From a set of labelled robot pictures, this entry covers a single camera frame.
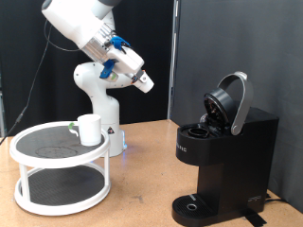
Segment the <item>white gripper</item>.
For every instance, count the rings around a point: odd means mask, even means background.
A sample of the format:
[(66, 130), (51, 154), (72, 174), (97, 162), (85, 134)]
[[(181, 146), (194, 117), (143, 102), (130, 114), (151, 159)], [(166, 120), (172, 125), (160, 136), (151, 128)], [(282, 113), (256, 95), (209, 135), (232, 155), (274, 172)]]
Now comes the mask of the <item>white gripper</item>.
[(105, 62), (105, 78), (116, 81), (119, 75), (125, 75), (135, 84), (138, 80), (146, 82), (146, 72), (142, 70), (143, 59), (130, 47), (111, 48)]

